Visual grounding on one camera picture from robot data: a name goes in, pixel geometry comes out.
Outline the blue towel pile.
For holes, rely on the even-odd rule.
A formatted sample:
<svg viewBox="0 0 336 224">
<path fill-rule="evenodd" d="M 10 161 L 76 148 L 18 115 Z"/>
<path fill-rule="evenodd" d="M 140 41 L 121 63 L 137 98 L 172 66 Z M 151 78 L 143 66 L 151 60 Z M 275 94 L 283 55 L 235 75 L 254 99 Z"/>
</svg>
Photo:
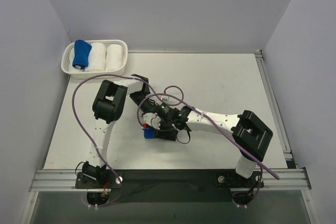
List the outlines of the blue towel pile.
<svg viewBox="0 0 336 224">
<path fill-rule="evenodd" d="M 143 135 L 145 139 L 154 139 L 155 138 L 155 129 L 153 128 L 143 128 Z"/>
</svg>

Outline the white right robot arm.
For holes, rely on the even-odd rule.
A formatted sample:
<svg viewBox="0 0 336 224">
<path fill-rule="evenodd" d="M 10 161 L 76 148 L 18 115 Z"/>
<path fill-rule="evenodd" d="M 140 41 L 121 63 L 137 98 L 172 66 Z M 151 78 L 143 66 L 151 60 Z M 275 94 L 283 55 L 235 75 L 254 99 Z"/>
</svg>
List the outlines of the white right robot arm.
<svg viewBox="0 0 336 224">
<path fill-rule="evenodd" d="M 146 121 L 146 124 L 154 129 L 174 128 L 180 131 L 221 134 L 238 148 L 241 156 L 233 173 L 235 185 L 245 187 L 249 184 L 257 166 L 279 179 L 279 176 L 263 163 L 273 132 L 254 112 L 245 110 L 241 114 L 218 114 L 188 105 L 178 110 L 165 103 L 157 107 L 153 117 Z"/>
</svg>

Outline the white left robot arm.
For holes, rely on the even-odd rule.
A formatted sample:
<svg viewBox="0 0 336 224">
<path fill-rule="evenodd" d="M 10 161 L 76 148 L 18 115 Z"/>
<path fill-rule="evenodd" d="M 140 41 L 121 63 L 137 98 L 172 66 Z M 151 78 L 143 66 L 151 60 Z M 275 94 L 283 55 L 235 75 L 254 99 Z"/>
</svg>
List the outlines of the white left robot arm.
<svg viewBox="0 0 336 224">
<path fill-rule="evenodd" d="M 92 105 L 95 125 L 91 148 L 82 167 L 83 176 L 92 187 L 102 187 L 112 174 L 106 165 L 107 150 L 112 129 L 123 113 L 127 96 L 144 98 L 150 94 L 148 84 L 148 78 L 137 74 L 116 82 L 102 81 Z"/>
</svg>

